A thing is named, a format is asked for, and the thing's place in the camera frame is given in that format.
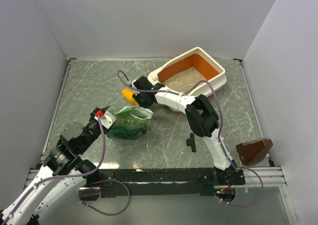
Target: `white litter box rim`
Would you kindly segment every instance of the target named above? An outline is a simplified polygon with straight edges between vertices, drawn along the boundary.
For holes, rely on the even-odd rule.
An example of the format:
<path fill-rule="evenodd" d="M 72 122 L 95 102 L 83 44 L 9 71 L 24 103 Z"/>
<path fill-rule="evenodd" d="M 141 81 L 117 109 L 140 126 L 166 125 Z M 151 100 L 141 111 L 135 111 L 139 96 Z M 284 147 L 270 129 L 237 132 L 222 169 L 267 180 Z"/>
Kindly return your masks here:
<path fill-rule="evenodd" d="M 165 63 L 163 66 L 161 66 L 160 68 L 152 71 L 149 75 L 148 75 L 148 80 L 155 85 L 156 83 L 159 82 L 158 79 L 158 74 L 164 69 L 169 67 L 170 65 L 174 64 L 176 61 L 180 61 L 185 59 L 186 57 L 193 55 L 193 54 L 198 54 L 200 55 L 202 58 L 204 58 L 207 62 L 212 61 L 217 67 L 219 67 L 219 70 L 221 72 L 219 72 L 218 69 L 216 69 L 219 74 L 213 78 L 211 78 L 210 80 L 208 80 L 210 82 L 210 84 L 212 85 L 213 89 L 216 91 L 219 88 L 221 88 L 226 82 L 227 82 L 227 78 L 225 76 L 225 69 L 218 63 L 216 62 L 210 55 L 208 55 L 208 53 L 206 53 L 202 48 L 200 47 L 195 47 L 175 58 L 173 58 L 172 60 L 169 60 L 167 63 Z M 199 86 L 197 86 L 194 90 L 192 90 L 189 95 L 194 95 L 194 96 L 198 96 L 199 94 L 204 94 L 206 96 L 209 96 L 212 94 L 209 86 L 207 84 L 201 84 Z"/>

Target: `white wall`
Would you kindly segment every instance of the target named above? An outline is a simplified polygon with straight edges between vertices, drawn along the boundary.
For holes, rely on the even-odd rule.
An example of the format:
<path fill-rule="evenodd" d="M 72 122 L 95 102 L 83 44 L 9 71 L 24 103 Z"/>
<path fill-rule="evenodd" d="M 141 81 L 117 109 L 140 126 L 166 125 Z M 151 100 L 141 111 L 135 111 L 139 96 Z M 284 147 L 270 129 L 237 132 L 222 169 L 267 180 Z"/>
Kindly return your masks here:
<path fill-rule="evenodd" d="M 275 0 L 35 0 L 66 57 L 243 59 Z"/>
<path fill-rule="evenodd" d="M 66 68 L 33 0 L 0 0 L 0 209 L 38 162 Z"/>
<path fill-rule="evenodd" d="M 243 70 L 301 224 L 318 223 L 318 0 L 276 0 Z"/>

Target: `yellow object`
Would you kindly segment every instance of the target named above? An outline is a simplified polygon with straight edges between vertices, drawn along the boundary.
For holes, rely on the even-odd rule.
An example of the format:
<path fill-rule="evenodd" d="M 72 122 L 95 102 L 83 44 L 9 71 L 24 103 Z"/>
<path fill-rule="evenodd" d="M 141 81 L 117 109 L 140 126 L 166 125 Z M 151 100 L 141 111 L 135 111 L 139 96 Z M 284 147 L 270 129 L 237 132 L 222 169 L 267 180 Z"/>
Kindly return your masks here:
<path fill-rule="evenodd" d="M 129 101 L 131 104 L 138 106 L 138 103 L 135 101 L 135 99 L 133 98 L 133 94 L 134 92 L 129 90 L 129 89 L 124 89 L 123 90 L 123 96 L 124 98 Z"/>

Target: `plastic bag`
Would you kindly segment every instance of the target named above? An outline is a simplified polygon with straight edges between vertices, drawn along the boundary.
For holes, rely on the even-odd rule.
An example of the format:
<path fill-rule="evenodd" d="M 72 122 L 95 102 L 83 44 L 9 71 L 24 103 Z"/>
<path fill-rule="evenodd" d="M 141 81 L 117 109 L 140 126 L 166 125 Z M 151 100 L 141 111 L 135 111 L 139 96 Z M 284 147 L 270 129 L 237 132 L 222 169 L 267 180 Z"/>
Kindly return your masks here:
<path fill-rule="evenodd" d="M 112 111 L 117 121 L 108 131 L 107 136 L 114 139 L 133 140 L 146 134 L 146 123 L 152 118 L 150 109 L 139 106 L 128 107 Z"/>

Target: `marble tabletop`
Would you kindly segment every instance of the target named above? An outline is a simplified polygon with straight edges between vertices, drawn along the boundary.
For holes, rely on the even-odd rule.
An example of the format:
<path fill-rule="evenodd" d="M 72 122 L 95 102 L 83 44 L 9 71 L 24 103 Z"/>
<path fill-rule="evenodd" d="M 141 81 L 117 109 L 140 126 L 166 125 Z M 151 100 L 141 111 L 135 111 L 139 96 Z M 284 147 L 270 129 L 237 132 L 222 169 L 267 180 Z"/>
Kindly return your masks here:
<path fill-rule="evenodd" d="M 241 162 L 235 145 L 261 138 L 257 120 L 246 89 L 239 61 L 216 59 L 226 70 L 227 83 L 217 91 L 224 114 L 222 136 L 233 159 Z M 111 109 L 129 106 L 122 96 L 124 86 L 117 78 L 123 70 L 130 80 L 147 76 L 167 60 L 142 61 L 81 61 L 70 62 L 70 70 L 51 131 L 47 151 L 59 139 L 70 122 L 86 125 L 95 107 L 110 105 Z M 213 96 L 209 97 L 217 111 Z M 213 159 L 203 140 L 196 136 L 197 152 L 186 146 L 191 130 L 185 115 L 165 106 L 154 105 L 147 134 L 133 141 L 106 139 L 107 149 L 101 168 L 190 168 L 213 167 Z M 97 164 L 101 157 L 102 138 L 99 137 L 82 155 Z M 256 166 L 269 166 L 265 158 Z"/>

